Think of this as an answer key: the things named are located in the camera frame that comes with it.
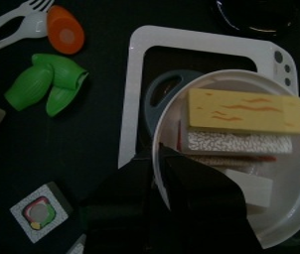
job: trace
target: toy sandwich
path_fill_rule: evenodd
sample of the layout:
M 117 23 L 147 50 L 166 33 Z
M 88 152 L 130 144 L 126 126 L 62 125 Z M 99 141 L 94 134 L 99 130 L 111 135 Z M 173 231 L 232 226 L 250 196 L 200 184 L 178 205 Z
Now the toy sandwich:
M 300 134 L 300 98 L 192 88 L 182 110 L 178 150 L 193 155 L 292 153 Z

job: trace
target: black handle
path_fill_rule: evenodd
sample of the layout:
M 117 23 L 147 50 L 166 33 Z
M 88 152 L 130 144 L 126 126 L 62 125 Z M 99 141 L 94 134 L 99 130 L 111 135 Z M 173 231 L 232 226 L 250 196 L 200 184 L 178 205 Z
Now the black handle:
M 171 101 L 175 94 L 179 90 L 201 75 L 201 72 L 189 70 L 189 69 L 175 69 L 161 74 L 150 83 L 143 100 L 143 115 L 146 128 L 151 138 L 154 137 L 155 127 L 158 124 L 159 117 L 166 108 L 167 103 Z M 161 97 L 161 100 L 157 104 L 153 104 L 153 96 L 161 84 L 167 80 L 177 78 L 178 82 L 175 86 L 167 91 L 166 94 Z

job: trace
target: black surface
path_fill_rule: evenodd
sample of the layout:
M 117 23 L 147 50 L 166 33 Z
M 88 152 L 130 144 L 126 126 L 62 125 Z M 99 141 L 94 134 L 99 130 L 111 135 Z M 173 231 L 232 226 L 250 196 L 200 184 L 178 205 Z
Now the black surface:
M 20 1 L 0 1 L 0 15 Z M 55 118 L 46 112 L 47 98 L 15 111 L 4 92 L 34 53 L 58 54 L 47 39 L 24 40 L 0 51 L 0 253 L 67 253 L 82 234 L 79 202 L 117 170 L 129 40 L 143 25 L 226 34 L 208 1 L 194 0 L 56 0 L 82 23 L 86 42 L 70 58 L 90 72 L 71 106 Z M 9 35 L 17 22 L 0 30 Z M 300 85 L 300 15 L 288 33 L 272 40 L 296 61 Z M 75 212 L 47 237 L 34 244 L 16 223 L 9 207 L 39 186 L 55 181 Z M 158 193 L 153 192 L 151 253 L 179 253 L 175 224 Z M 264 253 L 300 253 L 300 246 L 276 246 Z

